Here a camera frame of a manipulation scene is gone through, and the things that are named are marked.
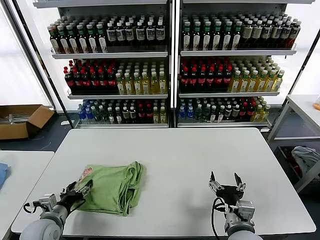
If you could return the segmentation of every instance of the bottle label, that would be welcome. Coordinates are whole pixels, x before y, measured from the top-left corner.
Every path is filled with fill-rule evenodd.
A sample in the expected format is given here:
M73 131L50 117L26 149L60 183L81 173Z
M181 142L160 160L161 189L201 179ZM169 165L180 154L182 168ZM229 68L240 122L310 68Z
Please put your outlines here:
M159 85L160 85L160 93L165 94L166 84L164 82L160 82Z
M153 41L156 39L156 31L154 28L147 28L146 29L146 39Z
M126 88L126 94L131 95L132 94L131 84L126 83L125 88Z
M158 124L159 123L159 117L158 116L153 115L153 123L154 124Z
M203 50L206 51L209 49L210 35L205 35L203 38Z
M139 41L143 41L145 40L146 36L145 36L145 29L136 29L136 39L138 39Z
M51 39L50 42L51 42L51 44L52 44L52 47L53 47L55 53L56 53L56 54L59 54L59 53L60 53L60 50L59 50L59 46L58 46L57 40Z
M125 94L124 86L121 83L118 84L118 89L120 95Z
M190 45L190 36L185 35L183 37L183 51L188 51L189 50L189 45Z
M134 30L133 28L126 29L125 30L125 38L127 41L133 41L135 40Z
M115 118L113 116L109 116L109 120L111 124L115 123Z
M140 89L140 83L139 82L134 84L134 88L135 88L135 93L136 94L141 94L141 89Z
M229 42L230 42L230 35L225 35L223 38L222 50L228 50Z
M230 81L231 81L231 78L226 78L226 77L223 78L223 82L224 82L225 84L229 84Z
M89 42L90 42L90 46L91 46L91 49L92 49L92 52L95 54L97 53L97 44L96 44L96 40L93 38L93 37L90 37L89 38Z
M69 42L70 42L70 45L72 47L73 52L75 54L78 54L79 53L79 49L78 49L76 40L74 38L69 38Z
M61 38L60 42L61 42L61 44L63 46L63 49L64 49L65 53L66 54L70 54L71 52L70 52L67 40L65 40L64 38Z
M147 83L143 84L143 94L148 95L149 94L149 85Z
M252 93L254 91L254 87L255 87L256 82L255 81L251 81L249 83L249 87L248 87L248 93Z
M239 81L233 82L232 88L231 88L231 92L232 92L232 93L235 93L235 92L237 91L238 84L239 84Z
M193 51L198 51L199 42L200 42L200 36L199 35L195 35L193 37L193 46L192 46L192 50Z
M254 27L252 30L251 38L258 39L260 38L262 32L262 27Z
M116 120L117 120L118 124L122 124L121 116L116 116Z
M246 91L247 84L248 84L248 81L242 82L241 88L240 88L240 93L244 93Z
M125 39L125 30L124 29L117 29L116 30L116 39L118 41L124 41Z
M86 40L81 37L81 38L79 38L79 42L81 44L81 48L82 48L83 53L87 54L89 51L88 51L88 46L87 46Z
M265 82L266 81L259 82L259 85L258 85L258 88L257 88L257 92L262 92L262 89L263 89L263 87L265 85Z
M236 50L238 48L239 40L240 40L239 34L233 36L231 50Z
M215 77L215 78L214 78L214 82L215 82L216 84L220 84L220 83L222 82L222 78Z
M165 40L165 28L157 28L156 29L156 39L158 41Z
M166 116L160 116L160 121L162 124L166 123Z
M107 53L107 43L106 43L106 40L104 37L99 37L99 43L100 43L100 46L101 46L101 51L103 53Z
M205 78L198 78L198 83L199 83L199 84L204 84L205 81L206 81Z
M212 50L217 50L220 42L220 35L215 35L213 37L213 45L212 45Z
M108 36L109 42L114 42L115 40L117 40L116 30L107 30L106 35Z

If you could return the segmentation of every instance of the blue cloth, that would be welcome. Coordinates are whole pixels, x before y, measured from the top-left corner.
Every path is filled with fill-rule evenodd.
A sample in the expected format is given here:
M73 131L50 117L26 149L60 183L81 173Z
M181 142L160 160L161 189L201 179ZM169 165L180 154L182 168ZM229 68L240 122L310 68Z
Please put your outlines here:
M0 163L0 188L4 184L6 180L6 173L7 173L8 165L5 163Z

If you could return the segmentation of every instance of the metal shelf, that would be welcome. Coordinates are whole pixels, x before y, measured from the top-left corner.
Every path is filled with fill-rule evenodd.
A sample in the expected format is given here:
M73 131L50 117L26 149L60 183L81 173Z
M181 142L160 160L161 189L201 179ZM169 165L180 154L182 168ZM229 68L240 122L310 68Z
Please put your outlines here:
M220 93L179 93L180 98L223 98L277 96L280 92L220 92Z
M184 4L312 4L315 0L183 0Z
M267 122L181 122L177 124L178 128L270 128L271 124Z
M165 58L167 56L167 51L52 54L54 59Z
M72 95L68 99L167 99L168 94L150 94L150 95Z
M113 5L150 5L166 4L167 0L38 0L33 3L37 9L113 6Z

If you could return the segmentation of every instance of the white table leg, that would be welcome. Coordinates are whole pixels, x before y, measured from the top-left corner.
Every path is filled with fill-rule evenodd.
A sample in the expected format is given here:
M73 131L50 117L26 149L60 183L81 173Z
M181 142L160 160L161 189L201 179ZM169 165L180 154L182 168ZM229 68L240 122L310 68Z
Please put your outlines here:
M267 138L267 142L268 143L271 143L275 139L275 137L277 136L277 134L278 134L278 132L280 130L281 125L283 124L284 120L286 119L286 117L288 116L288 113L290 113L290 111L291 111L290 102L288 102L284 106L280 116L276 120L276 123L275 123L274 127L272 128L272 131L270 132L270 134L269 134L269 136Z

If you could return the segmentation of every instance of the dark bottle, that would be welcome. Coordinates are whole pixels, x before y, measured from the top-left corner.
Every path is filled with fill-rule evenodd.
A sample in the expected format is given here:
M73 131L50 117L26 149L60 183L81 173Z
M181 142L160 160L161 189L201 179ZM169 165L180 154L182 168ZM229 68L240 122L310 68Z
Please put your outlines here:
M80 54L81 53L81 51L80 51L81 45L80 45L79 39L76 38L74 28L71 25L67 25L66 29L69 34L67 40L68 40L69 44L71 45L73 52L75 54Z
M215 73L214 76L214 84L213 84L213 90L215 92L220 92L222 87L222 79L223 79L223 66L222 64L219 66L218 71Z
M198 76L198 92L202 93L205 91L205 83L206 83L206 68L202 67Z
M99 43L100 43L99 52L107 53L108 52L108 50L107 50L107 36L106 36L104 26L102 24L98 24L96 26L96 28L98 29L98 39L99 39Z
M76 26L79 32L79 42L82 48L82 52L84 54L88 54L90 51L90 43L89 43L89 38L87 34L85 33L84 26L83 25L78 25Z
M232 34L232 40L231 40L231 50L237 50L238 48L238 44L239 44L239 40L241 37L241 26L242 26L242 22L241 21L237 21L235 24L235 29L234 32Z
M243 26L243 31L240 39L241 46L243 48L249 47L252 31L253 31L252 20L248 20L248 22Z
M222 34L222 39L221 39L221 48L222 50L228 50L229 49L229 43L231 39L231 26L232 22L227 21L225 23L225 28Z
M70 42L68 41L68 36L66 35L65 33L65 27L64 26L61 26L59 25L57 27L58 31L59 31L59 40L61 42L61 45L63 47L63 50L66 54L72 54L73 53L73 50L72 50L72 47L71 47L71 44Z
M210 21L206 21L204 23L204 32L202 34L202 43L201 43L203 51L209 50L209 47L210 47L210 26L211 26Z
M183 51L188 51L190 49L190 22L184 22L184 29L182 32L183 36Z
M212 44L210 44L210 46L212 46L212 50L219 49L219 42L220 42L220 36L221 36L220 28L221 28L221 22L216 21L214 26L214 32L213 32L213 35L211 36Z
M244 119L246 117L246 112L247 112L247 102L244 102L239 110L239 119Z

